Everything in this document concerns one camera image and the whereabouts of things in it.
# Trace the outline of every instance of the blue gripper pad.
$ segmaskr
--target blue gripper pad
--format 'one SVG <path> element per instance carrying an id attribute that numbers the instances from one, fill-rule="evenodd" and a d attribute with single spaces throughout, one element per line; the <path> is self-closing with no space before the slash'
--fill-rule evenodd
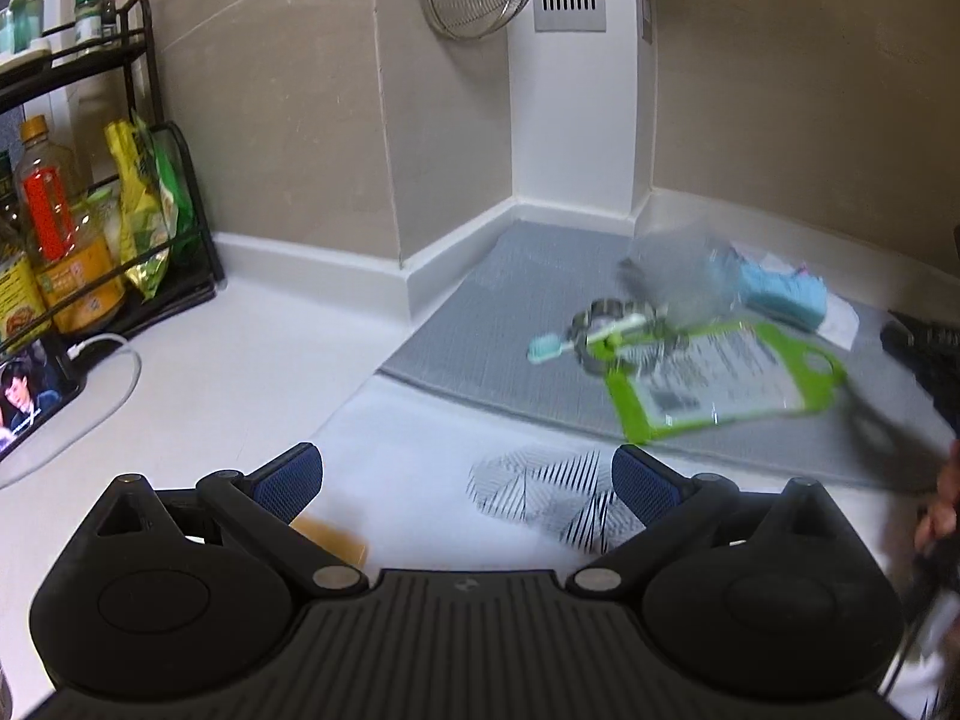
<path id="1" fill-rule="evenodd" d="M 250 498 L 289 525 L 320 492 L 323 460 L 312 443 L 299 443 L 245 481 Z"/>
<path id="2" fill-rule="evenodd" d="M 611 475 L 617 497 L 648 528 L 693 492 L 688 478 L 633 445 L 613 453 Z"/>

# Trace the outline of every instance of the human hand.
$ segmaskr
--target human hand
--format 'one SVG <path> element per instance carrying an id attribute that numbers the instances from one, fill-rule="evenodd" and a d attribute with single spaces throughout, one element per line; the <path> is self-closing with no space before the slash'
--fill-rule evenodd
<path id="1" fill-rule="evenodd" d="M 923 552 L 937 538 L 949 536 L 957 529 L 957 512 L 960 502 L 960 440 L 950 445 L 947 464 L 937 477 L 937 494 L 920 519 L 913 544 Z"/>

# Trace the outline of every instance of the sauce bottle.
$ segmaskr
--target sauce bottle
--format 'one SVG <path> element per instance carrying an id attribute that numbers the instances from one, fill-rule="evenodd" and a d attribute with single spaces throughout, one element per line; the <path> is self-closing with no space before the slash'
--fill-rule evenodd
<path id="1" fill-rule="evenodd" d="M 46 307 L 23 242 L 6 221 L 0 220 L 0 343 L 8 341 L 44 311 Z M 4 354 L 16 351 L 49 326 L 49 322 L 40 325 Z"/>
<path id="2" fill-rule="evenodd" d="M 85 207 L 73 153 L 50 142 L 43 116 L 23 122 L 20 138 L 24 152 L 14 177 L 23 206 L 21 224 L 40 293 L 53 307 L 107 274 L 112 262 L 96 218 Z M 59 311 L 56 327 L 66 334 L 98 330 L 119 310 L 123 296 L 120 279 L 107 281 Z"/>

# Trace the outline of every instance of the white wall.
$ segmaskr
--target white wall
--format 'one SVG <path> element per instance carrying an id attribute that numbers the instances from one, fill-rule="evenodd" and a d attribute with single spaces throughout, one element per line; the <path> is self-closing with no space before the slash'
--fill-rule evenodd
<path id="1" fill-rule="evenodd" d="M 514 195 L 629 215 L 649 189 L 653 138 L 637 0 L 607 0 L 606 32 L 534 32 L 532 4 L 508 30 Z"/>

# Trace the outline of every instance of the green snack bag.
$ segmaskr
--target green snack bag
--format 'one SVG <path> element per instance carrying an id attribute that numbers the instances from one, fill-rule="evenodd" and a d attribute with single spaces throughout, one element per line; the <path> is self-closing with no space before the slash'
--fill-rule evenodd
<path id="1" fill-rule="evenodd" d="M 187 194 L 184 185 L 176 174 L 174 162 L 165 151 L 160 139 L 155 138 L 147 128 L 147 124 L 133 111 L 133 125 L 136 127 L 138 138 L 143 143 L 149 159 L 154 163 L 157 176 L 157 191 L 160 193 L 160 204 L 163 206 L 163 216 L 167 223 L 167 230 L 171 236 L 178 235 L 194 226 L 193 203 Z M 173 257 L 179 262 L 181 255 L 189 254 L 196 244 L 196 240 L 180 241 L 173 245 Z"/>
<path id="2" fill-rule="evenodd" d="M 832 404 L 846 379 L 836 357 L 768 323 L 712 325 L 679 343 L 613 337 L 593 351 L 617 362 L 606 375 L 607 389 L 632 443 L 722 422 L 817 412 Z"/>

